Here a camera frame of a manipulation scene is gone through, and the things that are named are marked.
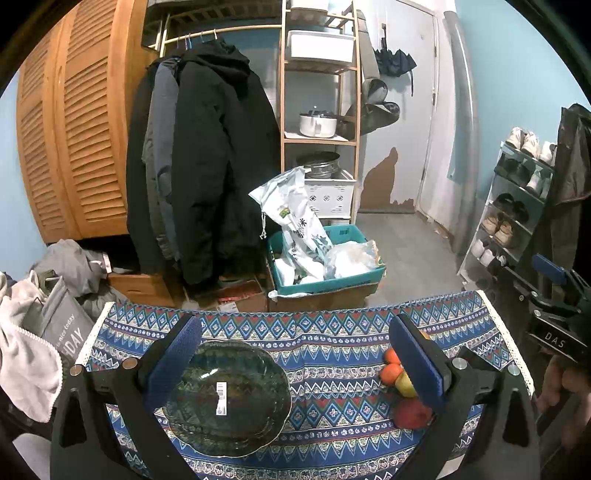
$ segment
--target wooden drawer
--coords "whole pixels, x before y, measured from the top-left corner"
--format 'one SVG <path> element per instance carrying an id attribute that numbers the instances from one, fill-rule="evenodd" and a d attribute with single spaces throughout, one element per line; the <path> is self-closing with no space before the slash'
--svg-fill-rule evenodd
<path id="1" fill-rule="evenodd" d="M 157 307 L 180 307 L 184 300 L 183 289 L 177 279 L 162 275 L 109 274 L 111 286 L 119 290 L 133 303 Z"/>

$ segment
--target tablecloth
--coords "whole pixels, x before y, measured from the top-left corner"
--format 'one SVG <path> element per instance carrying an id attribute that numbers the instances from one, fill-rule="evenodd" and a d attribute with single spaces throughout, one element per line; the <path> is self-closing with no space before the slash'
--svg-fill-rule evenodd
<path id="1" fill-rule="evenodd" d="M 395 389 L 379 381 L 389 347 L 388 325 L 405 311 L 448 357 L 462 345 L 497 368 L 514 361 L 530 395 L 533 382 L 509 332 L 483 292 L 461 292 L 388 307 L 314 313 L 194 312 L 203 339 L 234 338 L 267 350 L 287 372 L 292 408 L 279 438 L 244 458 L 212 458 L 178 440 L 161 409 L 166 434 L 207 480 L 388 480 L 420 441 L 423 430 L 398 429 L 390 419 Z M 78 363 L 117 368 L 163 338 L 183 310 L 108 304 Z M 474 406 L 453 457 L 465 452 L 480 418 Z M 121 449 L 136 471 L 149 475 L 116 406 L 108 406 Z"/>

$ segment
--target wardrobe door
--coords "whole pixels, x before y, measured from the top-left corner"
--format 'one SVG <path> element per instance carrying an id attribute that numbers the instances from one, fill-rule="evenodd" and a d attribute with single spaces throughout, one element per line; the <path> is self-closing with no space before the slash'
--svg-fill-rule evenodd
<path id="1" fill-rule="evenodd" d="M 54 136 L 56 56 L 63 21 L 22 64 L 17 94 L 17 141 L 22 179 L 43 241 L 80 238 L 61 177 Z"/>
<path id="2" fill-rule="evenodd" d="M 128 102 L 149 55 L 139 46 L 146 0 L 83 0 L 63 19 L 56 140 L 82 237 L 127 233 Z"/>

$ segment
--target drawstring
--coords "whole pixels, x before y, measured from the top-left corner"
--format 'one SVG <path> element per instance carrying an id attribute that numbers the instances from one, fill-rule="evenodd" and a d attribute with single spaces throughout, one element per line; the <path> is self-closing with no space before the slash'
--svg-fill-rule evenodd
<path id="1" fill-rule="evenodd" d="M 262 232 L 260 235 L 260 239 L 264 240 L 265 238 L 267 238 L 267 232 L 265 230 L 265 227 L 267 226 L 267 217 L 265 216 L 265 212 L 261 211 L 261 222 L 262 222 Z"/>

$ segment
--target human hand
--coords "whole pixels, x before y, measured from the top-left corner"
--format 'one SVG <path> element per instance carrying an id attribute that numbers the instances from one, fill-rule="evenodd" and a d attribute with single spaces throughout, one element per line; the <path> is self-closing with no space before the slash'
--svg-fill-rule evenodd
<path id="1" fill-rule="evenodd" d="M 591 418 L 591 381 L 587 371 L 567 365 L 562 357 L 554 355 L 544 374 L 542 393 L 536 399 L 540 413 L 558 404 L 562 388 L 578 395 L 580 399 L 577 410 L 562 431 L 562 445 L 565 450 L 571 450 Z"/>

